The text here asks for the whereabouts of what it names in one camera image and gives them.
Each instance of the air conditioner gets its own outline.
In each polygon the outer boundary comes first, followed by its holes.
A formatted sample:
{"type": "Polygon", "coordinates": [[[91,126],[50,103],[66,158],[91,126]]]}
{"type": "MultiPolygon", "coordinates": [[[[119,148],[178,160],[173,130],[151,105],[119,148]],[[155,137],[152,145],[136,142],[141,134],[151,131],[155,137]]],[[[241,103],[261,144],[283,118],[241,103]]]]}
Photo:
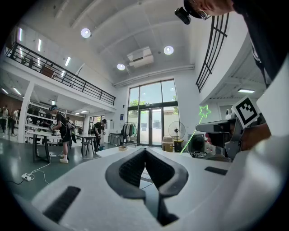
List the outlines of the air conditioner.
{"type": "Polygon", "coordinates": [[[154,56],[148,46],[128,54],[127,57],[131,61],[129,65],[135,68],[154,62],[154,56]]]}

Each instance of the shorts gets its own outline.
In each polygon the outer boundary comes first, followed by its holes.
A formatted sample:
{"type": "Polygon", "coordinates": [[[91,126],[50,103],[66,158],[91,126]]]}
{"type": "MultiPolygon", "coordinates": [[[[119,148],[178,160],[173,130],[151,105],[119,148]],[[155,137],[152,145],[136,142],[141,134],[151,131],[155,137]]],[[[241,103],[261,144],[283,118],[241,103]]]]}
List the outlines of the shorts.
{"type": "Polygon", "coordinates": [[[62,142],[69,142],[70,141],[70,138],[71,138],[71,135],[70,135],[70,131],[63,131],[63,132],[60,132],[61,134],[61,139],[62,139],[62,142]]]}

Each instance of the ceiling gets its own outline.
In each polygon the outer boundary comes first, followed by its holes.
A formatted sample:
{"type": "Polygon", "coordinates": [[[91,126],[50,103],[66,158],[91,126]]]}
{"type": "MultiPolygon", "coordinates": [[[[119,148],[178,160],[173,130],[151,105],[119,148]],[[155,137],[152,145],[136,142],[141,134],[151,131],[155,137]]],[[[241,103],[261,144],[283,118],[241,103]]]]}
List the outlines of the ceiling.
{"type": "Polygon", "coordinates": [[[241,88],[254,90],[255,92],[250,94],[250,98],[253,99],[260,98],[266,90],[263,75],[253,58],[251,45],[225,82],[212,93],[210,99],[242,99],[247,93],[238,92],[241,88]]]}
{"type": "Polygon", "coordinates": [[[23,42],[35,51],[41,37],[45,43],[43,56],[63,66],[70,55],[72,63],[68,69],[73,69],[72,72],[85,63],[96,71],[105,68],[109,80],[118,83],[140,74],[193,64],[190,49],[186,48],[189,44],[185,29],[188,27],[174,14],[180,6],[183,6],[182,0],[39,1],[22,21],[27,30],[25,39],[29,40],[23,42]],[[48,27],[55,30],[48,32],[48,27]],[[90,38],[81,37],[83,28],[90,29],[90,38]],[[56,37],[60,36],[71,39],[57,45],[55,41],[61,39],[56,37]],[[73,52],[73,46],[84,46],[83,43],[89,47],[87,55],[73,52]],[[128,66],[127,55],[147,46],[152,51],[154,63],[139,68],[128,66]],[[172,55],[164,54],[166,46],[173,46],[172,55]],[[98,66],[96,57],[101,59],[102,65],[98,66]],[[119,63],[127,66],[126,70],[118,70],[119,63]]]}
{"type": "MultiPolygon", "coordinates": [[[[9,93],[9,96],[19,100],[23,100],[22,97],[24,97],[28,85],[29,81],[11,73],[8,73],[3,69],[0,69],[0,87],[4,88],[9,93]],[[14,91],[13,87],[18,89],[18,91],[21,93],[21,96],[14,91]]],[[[54,100],[58,108],[63,110],[71,111],[73,113],[87,110],[87,112],[83,113],[83,115],[102,111],[104,113],[106,112],[101,108],[85,104],[83,102],[61,95],[57,92],[54,92],[47,88],[43,88],[38,85],[34,86],[34,90],[31,94],[30,100],[33,102],[42,103],[43,105],[47,104],[47,106],[50,106],[51,101],[54,100]]]]}

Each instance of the black camera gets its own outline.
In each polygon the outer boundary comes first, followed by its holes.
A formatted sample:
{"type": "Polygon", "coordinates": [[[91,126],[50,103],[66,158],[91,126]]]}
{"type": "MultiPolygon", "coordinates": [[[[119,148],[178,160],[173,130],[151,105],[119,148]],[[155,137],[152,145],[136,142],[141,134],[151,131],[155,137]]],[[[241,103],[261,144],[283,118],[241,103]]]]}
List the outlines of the black camera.
{"type": "Polygon", "coordinates": [[[175,11],[175,15],[182,20],[186,25],[189,25],[191,22],[191,18],[188,12],[185,11],[184,8],[178,8],[175,11]]]}

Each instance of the black shirt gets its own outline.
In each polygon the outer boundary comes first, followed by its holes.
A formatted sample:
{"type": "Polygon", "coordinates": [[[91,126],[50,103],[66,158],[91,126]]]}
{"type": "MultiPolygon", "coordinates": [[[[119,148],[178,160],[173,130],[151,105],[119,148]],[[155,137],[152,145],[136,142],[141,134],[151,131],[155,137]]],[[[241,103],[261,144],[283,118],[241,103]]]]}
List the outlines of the black shirt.
{"type": "Polygon", "coordinates": [[[282,2],[232,0],[233,7],[244,17],[251,41],[270,79],[274,79],[288,54],[288,17],[282,2]]]}
{"type": "Polygon", "coordinates": [[[61,121],[60,132],[65,132],[66,131],[66,119],[60,112],[56,114],[56,121],[57,121],[57,125],[58,125],[58,121],[61,121]]]}
{"type": "Polygon", "coordinates": [[[100,122],[97,122],[93,125],[93,133],[96,134],[95,129],[97,129],[98,133],[101,133],[101,130],[104,130],[104,125],[102,126],[100,122]]]}

